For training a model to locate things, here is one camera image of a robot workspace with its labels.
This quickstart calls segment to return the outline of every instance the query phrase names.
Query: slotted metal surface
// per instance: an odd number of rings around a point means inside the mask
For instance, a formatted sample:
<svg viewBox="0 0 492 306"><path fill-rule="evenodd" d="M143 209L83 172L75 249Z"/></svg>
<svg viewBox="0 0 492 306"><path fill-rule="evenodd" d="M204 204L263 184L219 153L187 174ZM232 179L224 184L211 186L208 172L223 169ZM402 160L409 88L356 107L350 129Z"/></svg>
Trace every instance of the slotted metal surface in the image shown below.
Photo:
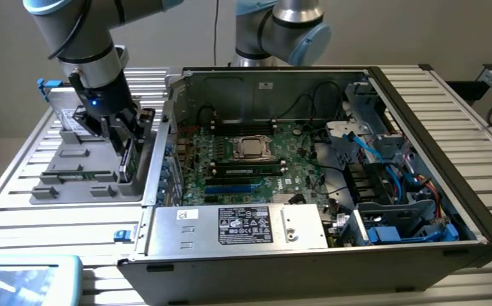
<svg viewBox="0 0 492 306"><path fill-rule="evenodd" d="M415 66L383 66L383 73L492 210L492 135L486 133L431 73ZM125 71L141 104L160 110L165 69ZM45 114L24 153L0 180L0 252L72 253L83 261L81 305L144 305L113 267L132 244L115 244L116 230L131 230L139 203L31 205L29 190L60 143L60 123ZM270 302L271 305L492 305L492 263L463 269L422 293L362 295Z"/></svg>

